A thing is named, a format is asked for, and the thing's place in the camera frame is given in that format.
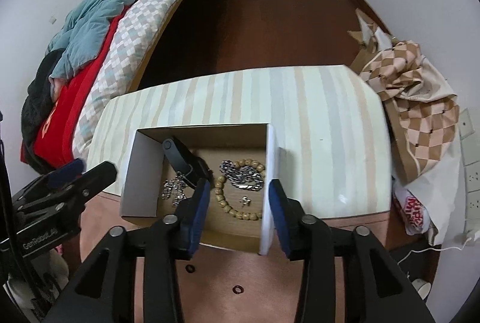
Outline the black smart band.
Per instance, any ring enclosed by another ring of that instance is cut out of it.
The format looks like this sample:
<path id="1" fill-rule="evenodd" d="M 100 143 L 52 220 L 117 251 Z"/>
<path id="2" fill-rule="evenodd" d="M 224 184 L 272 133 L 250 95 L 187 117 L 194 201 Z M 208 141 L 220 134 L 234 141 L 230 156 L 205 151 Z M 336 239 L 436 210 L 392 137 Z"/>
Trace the black smart band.
<path id="1" fill-rule="evenodd" d="M 162 142 L 162 149 L 169 164 L 187 186 L 196 188 L 201 179 L 212 182 L 212 171 L 206 161 L 194 155 L 177 137 L 167 137 Z"/>

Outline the white power strip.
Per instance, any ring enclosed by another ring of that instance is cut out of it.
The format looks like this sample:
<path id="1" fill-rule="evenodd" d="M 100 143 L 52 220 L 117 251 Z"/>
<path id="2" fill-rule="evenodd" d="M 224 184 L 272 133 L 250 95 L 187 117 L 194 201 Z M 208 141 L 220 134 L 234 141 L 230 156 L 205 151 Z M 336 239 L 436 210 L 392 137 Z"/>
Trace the white power strip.
<path id="1" fill-rule="evenodd" d="M 465 176 L 465 234 L 469 244 L 479 241 L 479 133 L 470 111 L 460 113 L 460 145 Z"/>

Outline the brown checkered cloth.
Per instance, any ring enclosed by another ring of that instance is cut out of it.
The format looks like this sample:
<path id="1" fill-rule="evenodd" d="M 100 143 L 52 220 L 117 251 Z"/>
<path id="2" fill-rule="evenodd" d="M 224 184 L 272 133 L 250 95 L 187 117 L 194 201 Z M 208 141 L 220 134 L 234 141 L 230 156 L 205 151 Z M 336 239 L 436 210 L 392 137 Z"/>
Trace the brown checkered cloth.
<path id="1" fill-rule="evenodd" d="M 409 183 L 432 170 L 454 141 L 460 115 L 456 94 L 418 43 L 385 33 L 362 10 L 355 14 L 360 30 L 349 35 L 360 51 L 350 68 L 381 99 L 395 168 Z"/>

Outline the white plastic bag red print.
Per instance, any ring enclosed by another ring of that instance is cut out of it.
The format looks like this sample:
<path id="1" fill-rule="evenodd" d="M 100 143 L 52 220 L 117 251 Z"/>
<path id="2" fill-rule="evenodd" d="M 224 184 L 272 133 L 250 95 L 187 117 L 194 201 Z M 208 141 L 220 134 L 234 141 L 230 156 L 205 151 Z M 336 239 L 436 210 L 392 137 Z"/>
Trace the white plastic bag red print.
<path id="1" fill-rule="evenodd" d="M 455 209 L 461 171 L 461 142 L 454 139 L 432 169 L 405 182 L 393 171 L 394 198 L 400 205 L 408 235 L 425 234 L 431 246 L 442 244 Z"/>

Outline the black fuzzy garment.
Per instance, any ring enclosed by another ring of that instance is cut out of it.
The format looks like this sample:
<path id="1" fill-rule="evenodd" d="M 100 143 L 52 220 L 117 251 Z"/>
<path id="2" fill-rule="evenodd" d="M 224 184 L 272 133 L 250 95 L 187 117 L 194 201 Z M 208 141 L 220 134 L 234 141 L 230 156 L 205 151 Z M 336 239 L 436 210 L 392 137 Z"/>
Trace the black fuzzy garment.
<path id="1" fill-rule="evenodd" d="M 39 174 L 47 174 L 54 168 L 34 153 L 34 142 L 41 124 L 54 107 L 50 94 L 49 76 L 65 49 L 53 50 L 41 61 L 35 78 L 27 89 L 27 97 L 21 111 L 20 128 L 22 134 L 21 159 Z"/>

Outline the small silver earring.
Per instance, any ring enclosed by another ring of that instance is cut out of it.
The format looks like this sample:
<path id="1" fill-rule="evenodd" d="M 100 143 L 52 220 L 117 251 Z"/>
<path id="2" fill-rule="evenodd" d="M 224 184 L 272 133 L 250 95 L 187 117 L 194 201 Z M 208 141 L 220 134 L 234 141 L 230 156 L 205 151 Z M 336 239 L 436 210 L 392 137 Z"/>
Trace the small silver earring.
<path id="1" fill-rule="evenodd" d="M 242 206 L 250 206 L 251 205 L 251 199 L 248 196 L 243 196 L 241 198 L 241 205 Z"/>

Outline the white cardboard box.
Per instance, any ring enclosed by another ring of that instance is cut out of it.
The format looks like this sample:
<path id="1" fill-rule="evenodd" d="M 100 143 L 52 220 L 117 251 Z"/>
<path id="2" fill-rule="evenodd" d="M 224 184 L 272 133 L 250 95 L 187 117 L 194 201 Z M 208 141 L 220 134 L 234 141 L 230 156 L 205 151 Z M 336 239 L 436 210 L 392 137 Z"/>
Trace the white cardboard box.
<path id="1" fill-rule="evenodd" d="M 156 221 L 197 204 L 187 217 L 187 244 L 266 255 L 277 168 L 269 123 L 139 129 L 122 173 L 120 215 Z"/>

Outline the bed with checkered mattress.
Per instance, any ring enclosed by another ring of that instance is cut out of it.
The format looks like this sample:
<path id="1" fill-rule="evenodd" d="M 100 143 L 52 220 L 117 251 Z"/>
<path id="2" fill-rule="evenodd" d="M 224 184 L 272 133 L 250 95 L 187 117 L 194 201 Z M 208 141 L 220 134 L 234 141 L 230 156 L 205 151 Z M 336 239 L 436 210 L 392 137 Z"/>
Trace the bed with checkered mattress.
<path id="1" fill-rule="evenodd" d="M 136 91 L 160 36 L 182 0 L 137 0 L 119 20 L 108 53 L 94 69 L 68 146 L 74 157 L 86 159 L 107 103 Z"/>

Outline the red blanket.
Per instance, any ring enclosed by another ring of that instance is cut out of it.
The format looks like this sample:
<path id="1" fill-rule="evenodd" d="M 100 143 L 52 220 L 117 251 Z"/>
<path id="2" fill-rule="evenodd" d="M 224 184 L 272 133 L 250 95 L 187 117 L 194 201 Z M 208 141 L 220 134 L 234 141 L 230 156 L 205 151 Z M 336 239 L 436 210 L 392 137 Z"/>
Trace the red blanket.
<path id="1" fill-rule="evenodd" d="M 74 157 L 71 150 L 68 149 L 68 146 L 72 143 L 72 134 L 77 124 L 81 105 L 83 104 L 80 92 L 89 85 L 89 80 L 93 77 L 95 67 L 103 63 L 119 20 L 133 4 L 112 19 L 103 47 L 96 59 L 85 65 L 74 78 L 67 82 L 60 80 L 49 81 L 54 107 L 47 119 L 41 124 L 33 148 L 34 153 L 54 169 L 66 165 L 75 158 L 81 158 Z"/>

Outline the blue blanket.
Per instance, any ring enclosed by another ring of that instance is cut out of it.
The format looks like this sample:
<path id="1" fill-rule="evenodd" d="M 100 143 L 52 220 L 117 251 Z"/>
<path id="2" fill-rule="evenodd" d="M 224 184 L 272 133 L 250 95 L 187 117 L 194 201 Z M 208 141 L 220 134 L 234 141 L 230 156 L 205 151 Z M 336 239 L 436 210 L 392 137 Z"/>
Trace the blue blanket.
<path id="1" fill-rule="evenodd" d="M 136 0 L 83 0 L 66 16 L 61 30 L 51 39 L 47 53 L 60 56 L 49 74 L 49 81 L 67 82 L 89 62 L 96 59 L 103 47 L 111 21 Z"/>

